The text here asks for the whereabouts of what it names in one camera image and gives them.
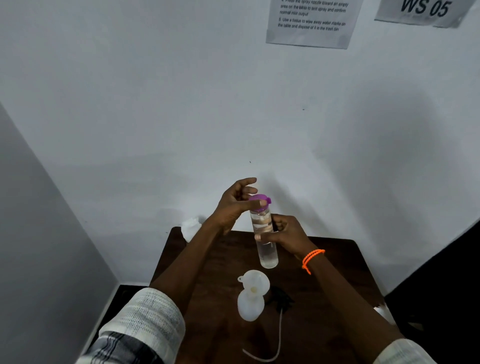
hand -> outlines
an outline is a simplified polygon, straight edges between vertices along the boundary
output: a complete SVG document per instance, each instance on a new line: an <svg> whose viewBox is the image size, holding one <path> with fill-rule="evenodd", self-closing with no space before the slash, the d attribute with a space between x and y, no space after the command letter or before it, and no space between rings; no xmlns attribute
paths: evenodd
<svg viewBox="0 0 480 364"><path fill-rule="evenodd" d="M312 250L318 249L305 234L296 217L272 214L272 220L275 222L278 231L256 234L256 241L280 243L299 260L302 260Z"/></svg>
<svg viewBox="0 0 480 364"><path fill-rule="evenodd" d="M264 200L248 200L251 197L250 194L258 192L255 187L248 186L255 182L257 182L255 177L236 181L223 193L218 206L207 221L221 228L225 235L232 230L233 225L243 212L266 206L267 202Z"/></svg>

table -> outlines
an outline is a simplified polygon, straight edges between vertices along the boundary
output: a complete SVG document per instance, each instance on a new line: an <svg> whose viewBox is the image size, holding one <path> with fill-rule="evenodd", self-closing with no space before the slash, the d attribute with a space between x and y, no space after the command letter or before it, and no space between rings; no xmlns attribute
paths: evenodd
<svg viewBox="0 0 480 364"><path fill-rule="evenodd" d="M310 239L326 250L328 259L368 303L378 306L384 302L353 240ZM174 227L152 281L185 246L180 227ZM252 232L231 231L214 244L185 315L186 335L177 363L258 363L242 349L263 359L275 355L279 320L276 304L265 306L254 322L242 320L237 311L237 297L243 289L237 277L250 269L264 272L272 286L280 287L295 301L283 315L281 351L275 363L357 363L337 314L315 278L279 244L277 251L278 266L265 269L260 265Z"/></svg>

shirt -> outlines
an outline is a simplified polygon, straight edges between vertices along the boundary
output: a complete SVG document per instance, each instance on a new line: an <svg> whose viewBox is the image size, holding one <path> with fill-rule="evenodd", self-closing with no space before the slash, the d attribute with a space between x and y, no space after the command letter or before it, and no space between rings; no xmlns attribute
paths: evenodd
<svg viewBox="0 0 480 364"><path fill-rule="evenodd" d="M173 364L185 336L185 321L167 295L144 288L98 334L76 364ZM421 346L398 339L373 364L416 363L435 364Z"/></svg>

orange bracelet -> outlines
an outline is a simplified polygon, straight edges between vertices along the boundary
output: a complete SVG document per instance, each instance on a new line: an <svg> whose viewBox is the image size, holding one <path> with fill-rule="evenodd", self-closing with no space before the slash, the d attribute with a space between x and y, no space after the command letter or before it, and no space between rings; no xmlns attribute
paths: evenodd
<svg viewBox="0 0 480 364"><path fill-rule="evenodd" d="M310 252L307 254L307 256L303 259L302 261L302 268L307 271L308 274L312 275L310 271L307 268L307 263L310 262L310 259L312 259L314 256L320 254L320 253L325 253L325 250L323 249L315 249L314 251Z"/></svg>

person's left hand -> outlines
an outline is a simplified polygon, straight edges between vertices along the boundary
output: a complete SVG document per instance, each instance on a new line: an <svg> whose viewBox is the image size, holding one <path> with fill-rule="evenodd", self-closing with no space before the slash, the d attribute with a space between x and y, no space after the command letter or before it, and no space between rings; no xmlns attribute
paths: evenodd
<svg viewBox="0 0 480 364"><path fill-rule="evenodd" d="M233 225L243 212L256 210L267 205L265 200L248 200L250 194L258 192L255 187L248 186L255 182L257 182L255 177L236 181L223 193L218 206L208 218L210 222L222 229L224 235L232 230Z"/></svg>

